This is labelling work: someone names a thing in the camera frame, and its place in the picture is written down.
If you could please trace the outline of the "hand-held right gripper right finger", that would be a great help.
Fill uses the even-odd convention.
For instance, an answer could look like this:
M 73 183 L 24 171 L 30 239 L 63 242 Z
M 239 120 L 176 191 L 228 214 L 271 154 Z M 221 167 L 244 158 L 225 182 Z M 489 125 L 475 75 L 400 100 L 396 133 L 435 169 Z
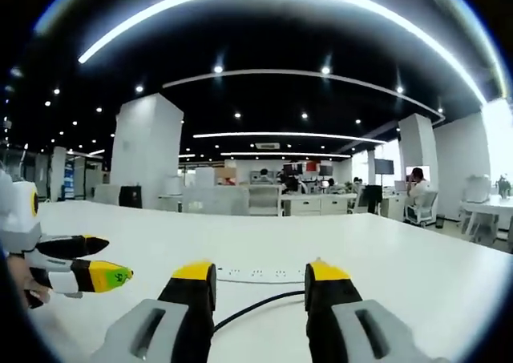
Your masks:
M 305 311 L 313 362 L 448 361 L 427 356 L 403 321 L 362 299 L 347 272 L 321 259 L 305 266 Z

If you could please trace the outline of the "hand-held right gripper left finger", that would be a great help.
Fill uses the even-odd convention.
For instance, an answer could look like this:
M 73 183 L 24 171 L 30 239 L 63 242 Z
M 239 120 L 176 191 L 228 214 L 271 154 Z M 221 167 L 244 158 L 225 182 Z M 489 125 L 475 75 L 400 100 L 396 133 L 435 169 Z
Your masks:
M 145 299 L 107 330 L 91 362 L 206 362 L 214 333 L 216 266 L 173 272 L 159 297 Z

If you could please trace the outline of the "person's left hand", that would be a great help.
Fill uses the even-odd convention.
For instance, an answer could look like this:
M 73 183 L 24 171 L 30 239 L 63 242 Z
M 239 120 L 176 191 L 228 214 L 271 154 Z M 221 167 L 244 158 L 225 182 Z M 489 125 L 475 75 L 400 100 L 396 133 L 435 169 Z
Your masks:
M 31 298 L 40 300 L 46 304 L 50 300 L 49 288 L 40 285 L 33 278 L 29 266 L 26 261 L 15 255 L 9 255 L 6 258 L 7 267 L 13 279 L 18 295 L 25 308 L 29 308 L 30 304 L 26 298 L 26 291 L 29 292 Z

